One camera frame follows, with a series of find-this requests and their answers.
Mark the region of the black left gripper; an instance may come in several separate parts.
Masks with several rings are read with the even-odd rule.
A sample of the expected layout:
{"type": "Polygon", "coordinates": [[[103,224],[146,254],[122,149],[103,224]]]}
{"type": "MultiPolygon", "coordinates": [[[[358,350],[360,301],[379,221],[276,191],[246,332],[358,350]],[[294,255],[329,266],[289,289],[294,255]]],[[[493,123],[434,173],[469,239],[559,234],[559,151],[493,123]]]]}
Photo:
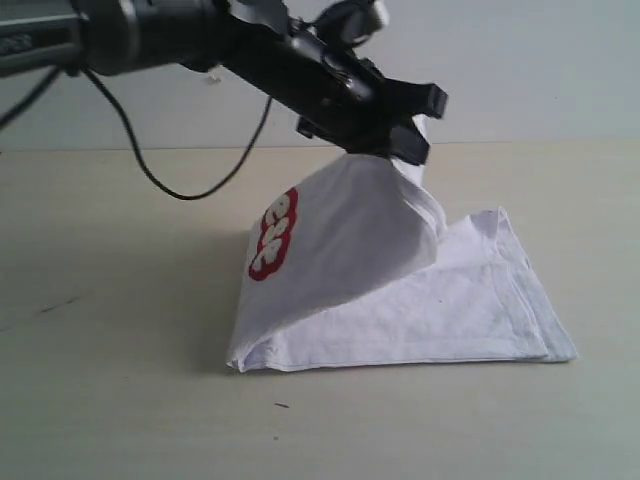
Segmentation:
{"type": "MultiPolygon", "coordinates": [[[[385,108],[395,117],[443,118],[449,96],[438,85],[385,80],[371,62],[356,55],[356,48],[323,42],[312,25],[317,17],[296,18],[286,9],[227,9],[221,22],[228,37],[221,63],[298,114],[299,133],[345,150],[367,143],[383,89],[385,108]]],[[[389,131],[388,158],[425,165],[429,151],[414,122],[389,131]]]]}

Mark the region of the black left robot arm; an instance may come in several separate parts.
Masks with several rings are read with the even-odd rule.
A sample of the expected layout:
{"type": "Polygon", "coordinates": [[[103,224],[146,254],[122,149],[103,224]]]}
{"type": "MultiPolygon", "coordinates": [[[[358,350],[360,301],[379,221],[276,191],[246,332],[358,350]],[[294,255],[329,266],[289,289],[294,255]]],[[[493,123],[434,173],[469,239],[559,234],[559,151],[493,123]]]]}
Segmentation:
{"type": "Polygon", "coordinates": [[[387,23],[379,1],[341,1],[311,22],[281,1],[5,1],[1,73],[221,66],[295,112],[300,134],[419,165],[429,146],[413,120],[441,118],[448,97],[357,55],[387,23]]]}

